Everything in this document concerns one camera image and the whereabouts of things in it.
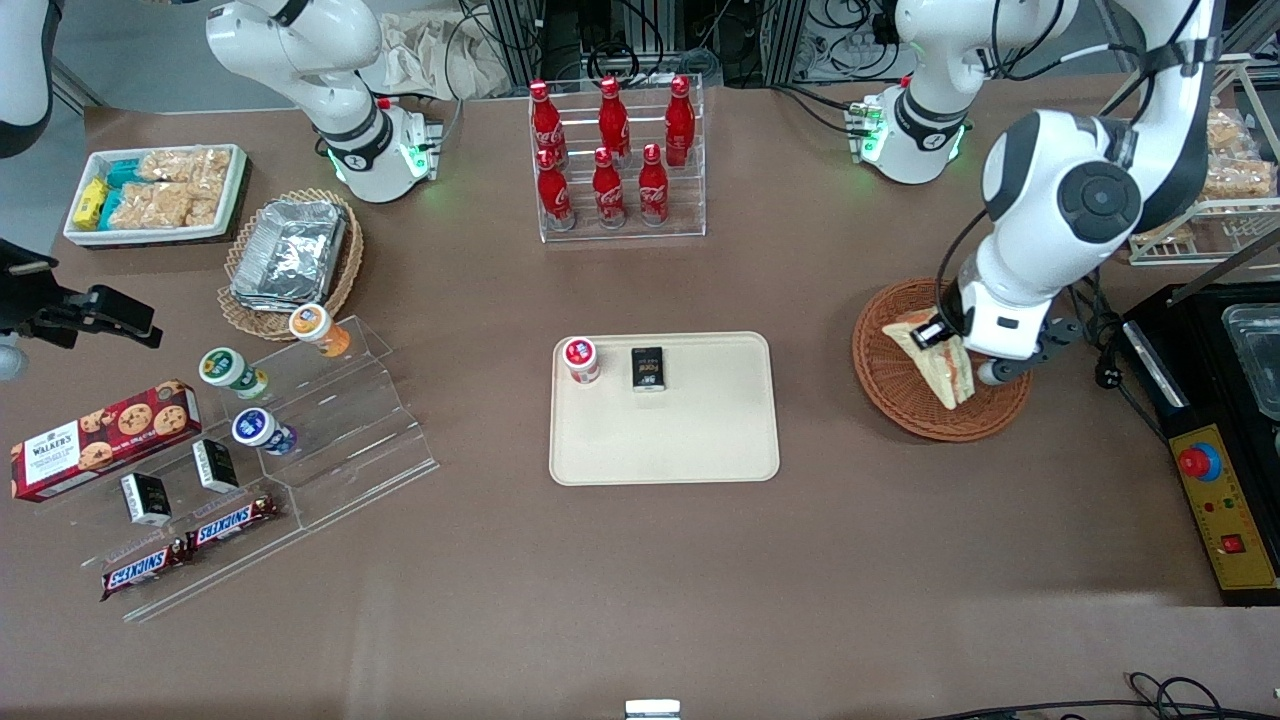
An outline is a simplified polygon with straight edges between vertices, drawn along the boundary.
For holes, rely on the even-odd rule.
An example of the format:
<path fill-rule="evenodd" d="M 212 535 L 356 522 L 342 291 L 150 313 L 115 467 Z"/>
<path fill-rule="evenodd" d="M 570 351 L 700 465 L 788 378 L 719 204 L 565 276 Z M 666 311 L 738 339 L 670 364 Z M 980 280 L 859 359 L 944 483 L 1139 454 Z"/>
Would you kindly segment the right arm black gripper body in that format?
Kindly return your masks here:
<path fill-rule="evenodd" d="M 82 333 L 95 333 L 81 296 L 52 274 L 59 260 L 1 241 L 1 332 L 73 347 Z"/>

